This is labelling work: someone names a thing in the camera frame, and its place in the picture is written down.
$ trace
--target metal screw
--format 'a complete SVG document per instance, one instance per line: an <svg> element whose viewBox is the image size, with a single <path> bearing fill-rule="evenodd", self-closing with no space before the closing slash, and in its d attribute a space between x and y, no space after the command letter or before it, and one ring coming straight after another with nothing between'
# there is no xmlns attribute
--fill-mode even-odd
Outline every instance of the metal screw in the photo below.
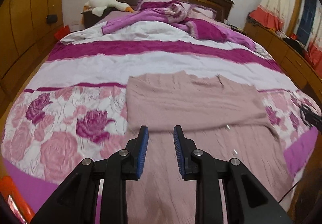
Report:
<svg viewBox="0 0 322 224"><path fill-rule="evenodd" d="M92 162L92 160L89 159L89 158L86 158L86 159L82 160L82 164L85 165L85 166L89 165L91 162Z"/></svg>
<svg viewBox="0 0 322 224"><path fill-rule="evenodd" d="M230 163L233 164L234 166L238 166L240 164L240 160L233 158L231 159Z"/></svg>
<svg viewBox="0 0 322 224"><path fill-rule="evenodd" d="M126 149L122 149L122 150L119 151L119 154L121 156L126 156L126 155L128 155L128 151Z"/></svg>
<svg viewBox="0 0 322 224"><path fill-rule="evenodd" d="M203 151L202 150L200 150L200 149L195 149L194 150L194 155L201 156L202 154L203 154Z"/></svg>

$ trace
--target red bag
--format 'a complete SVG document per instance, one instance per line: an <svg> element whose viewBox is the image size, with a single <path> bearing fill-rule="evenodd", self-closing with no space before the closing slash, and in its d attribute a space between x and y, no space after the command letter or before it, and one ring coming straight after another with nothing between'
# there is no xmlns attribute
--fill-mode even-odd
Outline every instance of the red bag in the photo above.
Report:
<svg viewBox="0 0 322 224"><path fill-rule="evenodd" d="M68 35L70 33L70 29L69 29L69 26L65 26L65 27L62 27L60 30L58 30L55 34L54 34L54 37L57 39L57 40L61 40L63 37L65 37L66 35Z"/></svg>

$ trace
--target window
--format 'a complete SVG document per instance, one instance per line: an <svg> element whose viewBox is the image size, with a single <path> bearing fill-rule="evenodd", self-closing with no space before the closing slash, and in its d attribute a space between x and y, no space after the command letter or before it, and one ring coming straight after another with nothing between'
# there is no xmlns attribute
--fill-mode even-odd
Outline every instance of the window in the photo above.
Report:
<svg viewBox="0 0 322 224"><path fill-rule="evenodd" d="M312 32L313 22L317 8L317 0L301 0L301 7L294 28L297 40L307 45Z"/></svg>

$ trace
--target white plush toy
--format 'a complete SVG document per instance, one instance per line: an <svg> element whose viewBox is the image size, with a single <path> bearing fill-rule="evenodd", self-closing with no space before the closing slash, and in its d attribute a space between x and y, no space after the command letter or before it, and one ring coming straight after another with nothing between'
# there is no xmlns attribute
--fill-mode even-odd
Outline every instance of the white plush toy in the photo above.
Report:
<svg viewBox="0 0 322 224"><path fill-rule="evenodd" d="M114 7L120 11L134 12L129 4L118 2L116 0L89 0L85 3L86 7L93 8L92 13L101 17L106 8Z"/></svg>

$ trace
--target wooden dresser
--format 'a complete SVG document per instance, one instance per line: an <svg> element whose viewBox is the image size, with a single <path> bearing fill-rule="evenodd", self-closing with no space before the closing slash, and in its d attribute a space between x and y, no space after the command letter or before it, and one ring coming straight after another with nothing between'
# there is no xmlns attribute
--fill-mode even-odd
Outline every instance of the wooden dresser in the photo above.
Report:
<svg viewBox="0 0 322 224"><path fill-rule="evenodd" d="M49 14L58 21L47 24ZM0 23L1 116L56 43L54 34L63 26L62 0L4 0Z"/></svg>
<svg viewBox="0 0 322 224"><path fill-rule="evenodd" d="M294 84L322 108L322 79L308 62L284 40L262 25L247 21L244 30L248 37L268 51Z"/></svg>

